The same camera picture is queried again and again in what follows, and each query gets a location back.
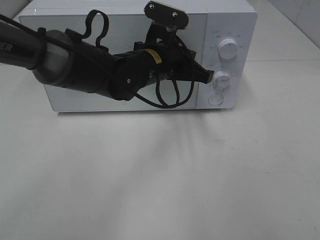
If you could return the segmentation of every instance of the power knob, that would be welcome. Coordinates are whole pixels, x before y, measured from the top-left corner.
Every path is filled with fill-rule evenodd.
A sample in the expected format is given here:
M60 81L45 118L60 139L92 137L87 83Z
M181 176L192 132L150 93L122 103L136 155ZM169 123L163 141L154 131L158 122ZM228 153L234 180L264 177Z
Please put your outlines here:
M238 43L235 39L226 38L218 44L218 52L225 60L233 59L238 54Z
M224 93L230 89L230 74L226 71L217 71L213 75L213 88L217 93Z

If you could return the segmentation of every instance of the white microwave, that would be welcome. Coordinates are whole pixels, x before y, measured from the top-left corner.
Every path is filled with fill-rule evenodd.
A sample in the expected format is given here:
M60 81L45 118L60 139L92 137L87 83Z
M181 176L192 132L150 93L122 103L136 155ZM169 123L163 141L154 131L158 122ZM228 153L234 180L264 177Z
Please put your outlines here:
M196 51L195 60L205 69L215 72L209 84L196 83L190 100L177 109L228 109L235 104L244 70L257 13L246 0L161 0L186 11L187 29L177 35L189 49ZM34 30L86 30L87 14L97 9L109 17L110 27L101 44L111 54L132 51L134 42L144 41L151 20L145 16L146 0L33 0L20 14L19 21ZM103 27L98 16L92 24L92 35ZM95 38L88 38L90 44ZM186 98L190 83L178 81L181 99ZM56 112L139 111L157 110L141 100L117 101L96 94L45 86L52 109ZM176 101L172 83L164 80L160 89L168 104ZM138 92L157 102L155 85Z

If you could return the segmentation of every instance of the yellow label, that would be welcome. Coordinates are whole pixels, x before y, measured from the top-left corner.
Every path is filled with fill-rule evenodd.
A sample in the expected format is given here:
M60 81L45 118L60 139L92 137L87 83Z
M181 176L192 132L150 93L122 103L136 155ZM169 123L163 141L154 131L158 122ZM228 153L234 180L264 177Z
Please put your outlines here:
M143 50L147 51L148 53L150 53L152 55L156 64L162 64L162 59L161 59L160 55L155 50L150 49L150 48L146 48Z

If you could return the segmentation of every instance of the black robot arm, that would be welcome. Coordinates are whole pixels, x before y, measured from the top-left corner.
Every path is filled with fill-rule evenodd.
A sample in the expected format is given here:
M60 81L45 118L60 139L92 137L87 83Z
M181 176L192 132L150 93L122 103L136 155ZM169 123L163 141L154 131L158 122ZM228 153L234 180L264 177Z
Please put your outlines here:
M188 25L188 15L171 6L150 1L144 8L152 19L145 42L135 42L133 51L111 55L100 45L109 29L109 19L101 11L91 11L85 21L84 34L67 29L33 31L3 15L0 20L0 63L31 70L39 82L76 91L99 94L115 100L129 101L137 97L158 108L172 109L185 104L192 95L195 82L209 83L213 71L202 68L176 35ZM101 14L104 27L95 46L83 39L91 35L94 17ZM173 82L177 101L168 105L160 94L160 81ZM188 97L180 102L176 81L191 82ZM153 103L138 91L156 83L156 95L161 104Z

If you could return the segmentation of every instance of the white wall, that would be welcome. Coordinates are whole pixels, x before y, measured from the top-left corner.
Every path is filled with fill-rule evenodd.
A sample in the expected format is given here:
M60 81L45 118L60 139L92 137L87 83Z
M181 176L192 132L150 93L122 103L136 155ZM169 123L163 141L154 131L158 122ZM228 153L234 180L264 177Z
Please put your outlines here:
M0 14L9 18L15 17L27 4L29 0L0 0Z
M320 0L269 0L320 47Z

